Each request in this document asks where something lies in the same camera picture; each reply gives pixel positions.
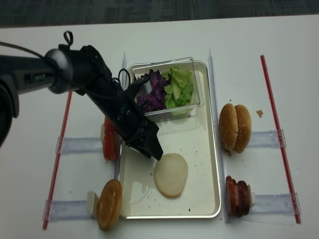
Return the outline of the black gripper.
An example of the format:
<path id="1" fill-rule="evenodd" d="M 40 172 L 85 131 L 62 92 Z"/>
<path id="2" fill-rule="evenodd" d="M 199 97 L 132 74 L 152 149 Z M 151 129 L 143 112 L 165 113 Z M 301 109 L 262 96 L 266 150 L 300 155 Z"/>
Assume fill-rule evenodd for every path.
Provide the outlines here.
<path id="1" fill-rule="evenodd" d="M 87 86 L 86 94 L 113 123 L 130 148 L 147 158 L 161 159 L 163 150 L 157 138 L 159 127 L 145 116 L 135 100 L 125 94 L 120 83 L 98 77 Z"/>

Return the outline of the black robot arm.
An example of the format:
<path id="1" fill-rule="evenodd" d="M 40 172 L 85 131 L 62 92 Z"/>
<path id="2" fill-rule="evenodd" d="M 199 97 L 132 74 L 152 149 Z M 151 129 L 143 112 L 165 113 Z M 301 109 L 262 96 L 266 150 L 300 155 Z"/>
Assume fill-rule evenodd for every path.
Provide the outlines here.
<path id="1" fill-rule="evenodd" d="M 6 140 L 12 120 L 19 115 L 19 95 L 47 88 L 55 94 L 87 95 L 127 146 L 160 160 L 163 150 L 157 137 L 159 128 L 135 102 L 144 84 L 143 79 L 131 78 L 123 89 L 92 46 L 71 50 L 61 44 L 44 56 L 3 55 L 0 58 L 0 140 Z"/>

